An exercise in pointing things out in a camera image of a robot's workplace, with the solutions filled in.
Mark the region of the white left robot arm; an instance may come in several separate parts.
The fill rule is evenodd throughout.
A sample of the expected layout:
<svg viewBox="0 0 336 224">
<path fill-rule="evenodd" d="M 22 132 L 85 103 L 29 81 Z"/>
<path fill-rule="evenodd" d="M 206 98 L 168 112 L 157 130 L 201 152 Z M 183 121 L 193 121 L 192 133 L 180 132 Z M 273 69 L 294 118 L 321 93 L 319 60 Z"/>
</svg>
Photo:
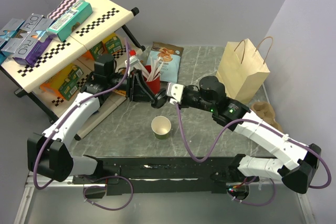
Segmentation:
<svg viewBox="0 0 336 224">
<path fill-rule="evenodd" d="M 125 73 L 115 71 L 114 59 L 101 56 L 72 105 L 42 134 L 34 133 L 27 140 L 28 169 L 37 176 L 62 182 L 69 176 L 85 175 L 92 183 L 103 179 L 103 162 L 91 156 L 72 156 L 68 150 L 71 141 L 84 123 L 107 101 L 114 90 L 123 90 L 135 102 L 154 102 L 154 93 L 146 85 L 137 56 L 128 55 Z"/>
</svg>

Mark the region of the black plastic cup lid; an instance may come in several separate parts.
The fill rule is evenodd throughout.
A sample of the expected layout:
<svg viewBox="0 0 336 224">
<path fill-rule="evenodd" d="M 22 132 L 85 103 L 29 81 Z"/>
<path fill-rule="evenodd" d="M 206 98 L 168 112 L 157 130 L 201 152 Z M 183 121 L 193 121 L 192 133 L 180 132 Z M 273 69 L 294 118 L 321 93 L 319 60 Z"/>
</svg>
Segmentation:
<svg viewBox="0 0 336 224">
<path fill-rule="evenodd" d="M 151 103 L 151 107 L 154 109 L 160 109 L 167 102 L 167 95 L 164 92 L 157 93 L 154 97 L 154 102 Z"/>
</svg>

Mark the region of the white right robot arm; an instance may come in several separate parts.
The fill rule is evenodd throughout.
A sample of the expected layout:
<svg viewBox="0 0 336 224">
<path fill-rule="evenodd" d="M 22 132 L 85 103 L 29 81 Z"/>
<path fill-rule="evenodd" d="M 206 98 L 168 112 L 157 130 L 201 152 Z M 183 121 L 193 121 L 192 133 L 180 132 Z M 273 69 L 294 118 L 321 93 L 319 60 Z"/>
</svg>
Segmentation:
<svg viewBox="0 0 336 224">
<path fill-rule="evenodd" d="M 225 129 L 247 137 L 266 149 L 273 158 L 237 155 L 229 168 L 235 181 L 259 176 L 280 180 L 289 189 L 305 194 L 319 166 L 321 148 L 302 144 L 281 133 L 247 106 L 227 97 L 225 86 L 215 76 L 200 80 L 198 86 L 169 83 L 154 97 L 152 107 L 171 102 L 181 108 L 210 112 L 213 120 Z"/>
</svg>

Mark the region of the green paper coffee cup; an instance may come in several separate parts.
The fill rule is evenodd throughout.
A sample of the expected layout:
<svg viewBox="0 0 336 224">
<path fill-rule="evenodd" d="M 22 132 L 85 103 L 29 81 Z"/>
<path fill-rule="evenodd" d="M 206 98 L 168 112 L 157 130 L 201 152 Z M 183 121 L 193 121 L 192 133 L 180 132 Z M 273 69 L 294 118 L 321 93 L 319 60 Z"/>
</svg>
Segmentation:
<svg viewBox="0 0 336 224">
<path fill-rule="evenodd" d="M 151 122 L 151 129 L 159 140 L 167 139 L 170 136 L 171 122 L 164 116 L 156 116 Z"/>
</svg>

